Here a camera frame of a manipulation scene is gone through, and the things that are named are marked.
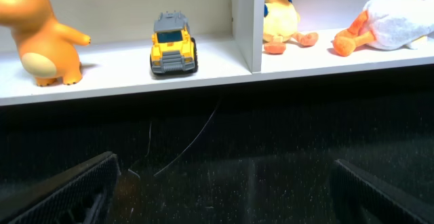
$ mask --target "toy truck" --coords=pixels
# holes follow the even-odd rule
[[[180,12],[161,13],[154,23],[151,71],[155,75],[197,71],[196,41],[188,19]]]

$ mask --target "yellow duck plush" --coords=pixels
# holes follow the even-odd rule
[[[292,0],[265,0],[264,44],[265,52],[282,54],[286,50],[285,41],[294,38],[303,46],[313,46],[318,41],[317,33],[303,35],[298,32],[300,15],[292,5]]]

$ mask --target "truck roof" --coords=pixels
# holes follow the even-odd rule
[[[189,20],[181,12],[161,13],[154,23],[154,32],[179,31],[188,23]]]

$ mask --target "shelf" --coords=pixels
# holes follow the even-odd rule
[[[0,59],[0,106],[242,82],[251,75],[232,37],[198,36],[199,70],[193,75],[154,77],[151,41],[95,45],[79,50],[83,79],[73,86],[40,88],[17,55]]]
[[[360,47],[349,57],[338,56],[334,53],[332,40],[341,30],[318,31],[319,41],[311,48],[301,48],[296,43],[288,43],[283,55],[262,53],[262,74],[267,79],[281,79],[434,63],[433,39],[430,39],[427,47],[420,50],[402,48],[395,51],[380,51]]]

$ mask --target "stuffed animal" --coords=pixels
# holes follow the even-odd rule
[[[38,86],[76,84],[82,78],[74,44],[89,45],[90,37],[60,24],[50,0],[0,0],[0,25],[11,29],[24,69]]]
[[[317,33],[303,35],[298,32],[300,15],[292,0],[265,0],[264,44],[265,52],[282,54],[286,50],[285,41],[294,38],[303,46],[313,46],[318,41]]]
[[[434,31],[432,0],[371,0],[350,28],[333,41],[334,50],[349,56],[362,45],[379,50],[420,48]]]

